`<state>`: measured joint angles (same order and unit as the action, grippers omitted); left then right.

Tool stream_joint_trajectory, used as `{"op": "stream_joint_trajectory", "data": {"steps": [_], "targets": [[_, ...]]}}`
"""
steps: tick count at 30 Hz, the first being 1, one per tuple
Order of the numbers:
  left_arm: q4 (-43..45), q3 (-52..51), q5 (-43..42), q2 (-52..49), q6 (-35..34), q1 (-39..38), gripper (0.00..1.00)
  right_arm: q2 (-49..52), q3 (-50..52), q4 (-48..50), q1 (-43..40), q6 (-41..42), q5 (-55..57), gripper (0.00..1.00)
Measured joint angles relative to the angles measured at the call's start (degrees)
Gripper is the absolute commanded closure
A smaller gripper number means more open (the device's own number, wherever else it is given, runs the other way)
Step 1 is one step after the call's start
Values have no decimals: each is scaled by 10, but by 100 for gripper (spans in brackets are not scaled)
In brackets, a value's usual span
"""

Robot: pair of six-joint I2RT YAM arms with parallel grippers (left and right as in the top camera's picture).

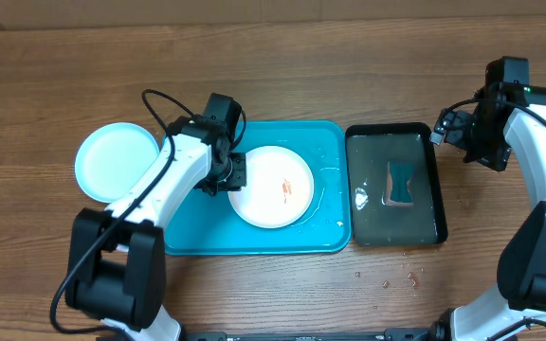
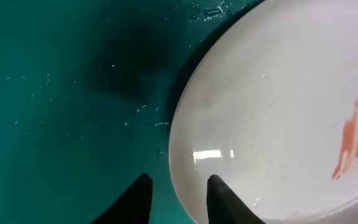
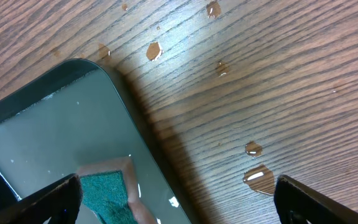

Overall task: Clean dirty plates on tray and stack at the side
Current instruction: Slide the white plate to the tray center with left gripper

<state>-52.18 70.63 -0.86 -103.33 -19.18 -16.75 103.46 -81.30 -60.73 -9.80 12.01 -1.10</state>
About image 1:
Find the white plate with red stain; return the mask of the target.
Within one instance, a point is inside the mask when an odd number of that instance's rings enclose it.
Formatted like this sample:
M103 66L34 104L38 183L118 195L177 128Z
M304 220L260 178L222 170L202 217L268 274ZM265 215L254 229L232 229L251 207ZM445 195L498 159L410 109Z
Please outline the white plate with red stain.
M246 185L228 195L245 222L260 228L294 223L311 205L315 180L306 161L279 146L263 146L246 153Z

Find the light blue plate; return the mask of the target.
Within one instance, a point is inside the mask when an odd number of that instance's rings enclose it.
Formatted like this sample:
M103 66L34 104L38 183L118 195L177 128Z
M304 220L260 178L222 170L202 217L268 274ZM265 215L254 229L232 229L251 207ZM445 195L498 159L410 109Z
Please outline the light blue plate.
M90 198L113 203L140 179L159 154L153 135L130 122L98 128L80 145L74 164L76 181Z

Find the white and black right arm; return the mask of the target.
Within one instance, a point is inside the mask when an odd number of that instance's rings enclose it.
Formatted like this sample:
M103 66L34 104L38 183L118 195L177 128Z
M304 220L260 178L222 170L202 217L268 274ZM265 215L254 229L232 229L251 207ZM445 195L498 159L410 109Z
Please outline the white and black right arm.
M466 152L465 162L502 166L513 153L531 213L502 251L497 281L471 303L447 310L430 340L514 340L534 326L546 328L546 88L519 83L484 87L443 109L430 140Z

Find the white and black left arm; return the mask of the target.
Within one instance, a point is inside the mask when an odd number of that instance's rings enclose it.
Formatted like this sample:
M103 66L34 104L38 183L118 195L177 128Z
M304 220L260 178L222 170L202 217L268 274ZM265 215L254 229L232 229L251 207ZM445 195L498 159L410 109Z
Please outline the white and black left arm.
M104 211L83 209L72 225L67 275L52 299L100 321L117 340L177 340L167 313L164 231L190 192L237 191L246 157L236 152L244 114L180 117L165 129L154 163Z

